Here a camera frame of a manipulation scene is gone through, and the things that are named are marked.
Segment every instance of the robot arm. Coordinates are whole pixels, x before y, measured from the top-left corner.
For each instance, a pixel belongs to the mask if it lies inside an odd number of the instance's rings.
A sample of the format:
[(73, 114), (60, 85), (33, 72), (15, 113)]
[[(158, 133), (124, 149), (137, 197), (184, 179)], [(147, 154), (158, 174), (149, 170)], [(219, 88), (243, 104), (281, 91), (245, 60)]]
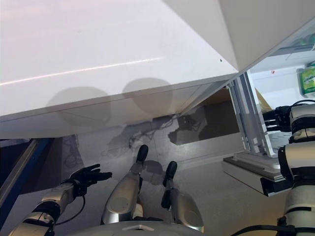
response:
[(82, 168), (53, 188), (10, 236), (53, 236), (54, 226), (66, 206), (76, 197), (84, 197), (87, 188), (92, 184), (112, 176), (111, 172), (100, 173), (100, 169), (95, 169), (98, 167), (99, 164)]

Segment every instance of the black cable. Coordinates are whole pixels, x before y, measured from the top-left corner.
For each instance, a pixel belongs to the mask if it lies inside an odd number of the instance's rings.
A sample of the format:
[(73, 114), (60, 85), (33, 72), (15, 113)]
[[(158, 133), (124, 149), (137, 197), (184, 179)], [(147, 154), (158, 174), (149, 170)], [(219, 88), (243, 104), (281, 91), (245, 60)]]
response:
[(62, 221), (62, 222), (60, 222), (60, 223), (57, 223), (56, 226), (57, 226), (57, 225), (62, 225), (62, 224), (64, 224), (64, 223), (69, 222), (70, 220), (73, 220), (75, 217), (77, 217), (77, 216), (83, 211), (83, 209), (84, 209), (84, 207), (85, 207), (85, 197), (82, 196), (82, 198), (83, 198), (83, 205), (82, 205), (82, 207), (81, 207), (81, 210), (80, 210), (78, 213), (76, 213), (73, 217), (71, 217), (70, 219), (67, 219), (67, 220)]
[(272, 230), (272, 231), (278, 231), (278, 232), (286, 232), (286, 233), (296, 233), (296, 230), (293, 226), (274, 226), (274, 225), (252, 225), (246, 228), (243, 228), (242, 230), (232, 234), (232, 236), (241, 235), (250, 231), (256, 231), (256, 230)]
[(315, 100), (311, 100), (311, 99), (300, 100), (300, 101), (297, 101), (296, 103), (294, 103), (291, 107), (296, 106), (296, 105), (299, 104), (300, 102), (315, 102)]

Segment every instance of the white tabletop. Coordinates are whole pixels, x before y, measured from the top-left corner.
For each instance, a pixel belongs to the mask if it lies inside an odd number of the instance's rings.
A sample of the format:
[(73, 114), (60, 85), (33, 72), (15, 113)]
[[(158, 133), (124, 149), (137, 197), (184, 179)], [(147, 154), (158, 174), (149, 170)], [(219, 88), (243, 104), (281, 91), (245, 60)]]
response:
[(4, 1), (0, 17), (2, 117), (237, 72), (161, 0)]

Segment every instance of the gray floor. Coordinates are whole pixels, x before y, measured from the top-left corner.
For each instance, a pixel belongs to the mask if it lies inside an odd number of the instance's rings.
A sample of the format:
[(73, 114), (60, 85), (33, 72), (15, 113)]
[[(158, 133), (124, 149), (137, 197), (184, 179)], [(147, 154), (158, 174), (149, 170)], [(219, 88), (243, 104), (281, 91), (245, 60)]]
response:
[[(223, 115), (216, 116), (216, 111)], [(56, 227), (56, 235), (99, 224), (109, 194), (135, 161), (141, 144), (147, 144), (150, 149), (140, 193), (146, 217), (169, 220), (160, 201), (164, 192), (163, 174), (171, 160), (178, 162), (175, 183), (195, 199), (206, 235), (230, 235), (253, 224), (276, 224), (276, 219), (283, 213), (286, 193), (265, 197), (223, 173), (222, 158), (242, 151), (243, 145), (233, 110), (230, 104), (222, 103), (221, 106), (197, 107), (184, 120), (168, 116), (64, 137), (61, 179), (95, 163), (101, 164), (102, 171), (113, 172), (113, 177), (89, 188), (82, 214)], [(1, 233), (7, 235), (36, 206), (45, 191), (20, 195)], [(69, 205), (60, 220), (75, 214), (81, 204), (82, 200), (77, 199)]]

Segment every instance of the green bottle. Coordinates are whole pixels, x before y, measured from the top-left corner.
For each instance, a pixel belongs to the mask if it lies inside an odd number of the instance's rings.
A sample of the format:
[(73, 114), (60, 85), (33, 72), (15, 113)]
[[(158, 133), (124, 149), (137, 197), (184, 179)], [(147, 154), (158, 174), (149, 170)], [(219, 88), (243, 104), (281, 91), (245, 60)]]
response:
[(300, 72), (301, 93), (304, 97), (315, 97), (315, 66)]

